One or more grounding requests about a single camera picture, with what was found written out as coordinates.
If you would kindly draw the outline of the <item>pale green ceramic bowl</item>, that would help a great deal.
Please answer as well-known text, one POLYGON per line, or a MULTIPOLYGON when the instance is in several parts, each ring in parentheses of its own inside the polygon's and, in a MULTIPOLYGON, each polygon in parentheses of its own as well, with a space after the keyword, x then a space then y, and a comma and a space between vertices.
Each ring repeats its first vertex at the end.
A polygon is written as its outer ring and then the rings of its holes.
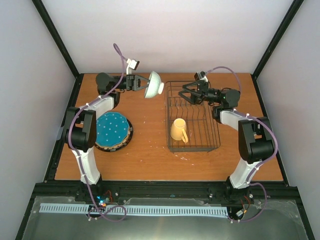
POLYGON ((157 72, 152 71, 148 80, 149 82, 144 92, 144 98, 151 99, 157 95, 161 95, 165 84, 162 82, 160 75, 157 72))

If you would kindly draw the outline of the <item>dark wire dish rack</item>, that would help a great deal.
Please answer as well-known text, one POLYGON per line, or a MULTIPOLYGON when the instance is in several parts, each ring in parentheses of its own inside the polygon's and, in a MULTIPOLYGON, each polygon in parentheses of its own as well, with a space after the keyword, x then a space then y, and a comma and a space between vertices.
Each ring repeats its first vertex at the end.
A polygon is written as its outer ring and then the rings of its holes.
POLYGON ((207 102, 193 105, 179 96, 182 86, 188 81, 168 81, 164 85, 166 143, 171 152, 211 152, 220 147, 218 123, 212 118, 212 109, 207 102), (174 140, 170 136, 176 119, 183 119, 188 130, 188 142, 174 140))

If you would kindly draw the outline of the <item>yellow ceramic mug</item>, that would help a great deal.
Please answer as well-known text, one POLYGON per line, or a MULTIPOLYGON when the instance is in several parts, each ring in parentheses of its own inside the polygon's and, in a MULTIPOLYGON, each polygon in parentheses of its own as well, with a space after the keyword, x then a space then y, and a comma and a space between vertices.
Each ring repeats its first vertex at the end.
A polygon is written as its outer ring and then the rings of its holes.
POLYGON ((175 141, 183 141, 184 143, 189 141, 187 123, 184 119, 177 118, 173 121, 170 129, 170 136, 175 141))

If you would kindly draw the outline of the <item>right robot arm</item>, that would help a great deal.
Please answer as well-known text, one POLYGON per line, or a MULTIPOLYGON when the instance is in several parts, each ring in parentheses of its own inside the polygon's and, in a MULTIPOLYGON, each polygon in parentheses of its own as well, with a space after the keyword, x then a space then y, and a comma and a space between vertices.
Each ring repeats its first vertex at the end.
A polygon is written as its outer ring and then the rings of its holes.
POLYGON ((237 111, 239 90, 211 88, 205 80, 184 84, 179 96, 192 105, 207 102, 212 106, 213 119, 237 131, 240 160, 225 181, 223 196, 229 202, 238 201, 248 192, 256 172, 278 152, 278 142, 269 119, 237 111))

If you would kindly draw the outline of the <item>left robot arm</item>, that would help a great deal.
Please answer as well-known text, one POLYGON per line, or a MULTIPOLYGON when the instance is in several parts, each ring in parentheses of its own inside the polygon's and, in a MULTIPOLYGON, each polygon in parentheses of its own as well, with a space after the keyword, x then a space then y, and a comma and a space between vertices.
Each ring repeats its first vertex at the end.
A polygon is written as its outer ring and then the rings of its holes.
POLYGON ((120 92, 145 90, 150 99, 161 94, 164 84, 156 72, 148 78, 137 74, 110 75, 104 72, 95 77, 98 97, 82 107, 69 107, 66 111, 62 138, 73 152, 80 171, 81 182, 90 185, 86 195, 92 201, 103 198, 104 188, 98 185, 101 174, 97 168, 94 145, 97 140, 97 119, 113 110, 120 102, 120 92))

